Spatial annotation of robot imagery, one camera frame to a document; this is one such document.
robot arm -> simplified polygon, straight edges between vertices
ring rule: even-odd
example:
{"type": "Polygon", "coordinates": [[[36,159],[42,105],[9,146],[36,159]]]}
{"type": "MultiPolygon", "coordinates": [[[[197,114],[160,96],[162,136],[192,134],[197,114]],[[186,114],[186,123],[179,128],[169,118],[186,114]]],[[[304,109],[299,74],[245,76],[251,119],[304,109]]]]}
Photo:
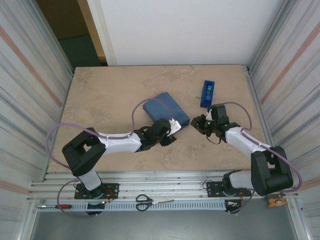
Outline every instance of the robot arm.
{"type": "Polygon", "coordinates": [[[232,195],[238,191],[237,189],[246,188],[264,196],[293,186],[290,167],[261,146],[270,148],[286,158],[285,150],[280,146],[271,147],[262,143],[242,131],[239,124],[230,123],[223,104],[208,107],[207,114],[195,117],[191,125],[208,137],[215,134],[251,159],[251,170],[232,171],[223,176],[226,193],[232,195]]]}
{"type": "Polygon", "coordinates": [[[157,143],[167,146],[176,140],[173,134],[180,129],[179,122],[173,118],[161,118],[152,126],[131,133],[98,133],[99,136],[95,136],[83,131],[63,147],[62,153],[72,174],[83,182],[85,188],[90,191],[90,196],[96,198],[101,194],[102,182],[94,166],[102,155],[146,151],[157,143]]]}

blue box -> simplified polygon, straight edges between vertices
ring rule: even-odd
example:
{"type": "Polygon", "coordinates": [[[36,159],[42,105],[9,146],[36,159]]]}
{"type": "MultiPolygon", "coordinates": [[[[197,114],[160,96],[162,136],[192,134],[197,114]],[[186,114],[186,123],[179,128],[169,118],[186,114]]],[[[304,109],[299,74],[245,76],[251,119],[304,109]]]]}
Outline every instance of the blue box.
{"type": "Polygon", "coordinates": [[[205,80],[202,88],[200,107],[207,108],[212,105],[214,98],[215,82],[205,80]]]}
{"type": "MultiPolygon", "coordinates": [[[[170,96],[169,93],[163,92],[155,96],[154,99],[158,99],[163,102],[168,109],[171,111],[171,114],[175,120],[181,125],[181,129],[185,128],[190,123],[190,118],[187,114],[181,109],[181,107],[176,103],[176,101],[170,96]]],[[[170,114],[167,109],[158,101],[149,100],[143,104],[143,110],[149,115],[149,117],[155,122],[159,119],[169,120],[170,114]]]]}

scissors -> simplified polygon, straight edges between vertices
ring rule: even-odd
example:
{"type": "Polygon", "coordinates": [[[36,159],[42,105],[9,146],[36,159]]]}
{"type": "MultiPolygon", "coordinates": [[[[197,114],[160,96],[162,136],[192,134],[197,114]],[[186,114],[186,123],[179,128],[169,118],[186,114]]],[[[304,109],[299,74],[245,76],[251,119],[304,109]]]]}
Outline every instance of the scissors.
{"type": "Polygon", "coordinates": [[[147,195],[140,194],[139,196],[136,197],[135,201],[137,202],[137,204],[135,205],[135,208],[140,212],[144,212],[154,204],[171,203],[174,200],[173,199],[153,200],[149,198],[147,195]]]}

black scissors handle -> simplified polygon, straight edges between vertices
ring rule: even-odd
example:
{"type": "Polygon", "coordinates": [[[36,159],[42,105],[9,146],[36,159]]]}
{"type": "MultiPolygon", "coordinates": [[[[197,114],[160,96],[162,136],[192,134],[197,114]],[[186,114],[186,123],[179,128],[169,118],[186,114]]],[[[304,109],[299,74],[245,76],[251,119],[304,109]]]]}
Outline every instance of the black scissors handle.
{"type": "Polygon", "coordinates": [[[139,196],[136,197],[135,201],[137,202],[137,204],[135,205],[135,208],[140,212],[144,212],[150,206],[152,206],[153,200],[145,194],[140,194],[139,196]]]}

marble surface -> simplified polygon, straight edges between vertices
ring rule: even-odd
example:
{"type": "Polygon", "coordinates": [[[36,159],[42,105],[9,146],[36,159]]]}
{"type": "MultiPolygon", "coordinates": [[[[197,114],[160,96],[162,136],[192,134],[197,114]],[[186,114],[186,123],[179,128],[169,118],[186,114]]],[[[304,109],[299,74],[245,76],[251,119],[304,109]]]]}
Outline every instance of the marble surface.
{"type": "MultiPolygon", "coordinates": [[[[215,81],[213,103],[234,101],[242,104],[252,117],[250,134],[263,141],[251,95],[240,65],[178,65],[178,66],[119,66],[78,67],[62,115],[62,123],[94,127],[108,134],[131,130],[131,113],[140,101],[168,92],[192,120],[204,114],[200,97],[204,80],[215,81]]],[[[226,106],[231,122],[248,126],[245,112],[236,105],[226,106]]],[[[142,106],[135,112],[135,128],[153,122],[142,106]]],[[[53,155],[65,163],[62,147],[80,130],[72,127],[59,129],[53,155]]],[[[226,143],[214,145],[192,126],[176,135],[169,146],[159,144],[149,151],[119,152],[102,156],[97,171],[194,171],[249,169],[250,160],[226,143]]],[[[211,140],[218,139],[212,135],[211,140]]],[[[48,172],[67,169],[51,161],[48,172]]]]}

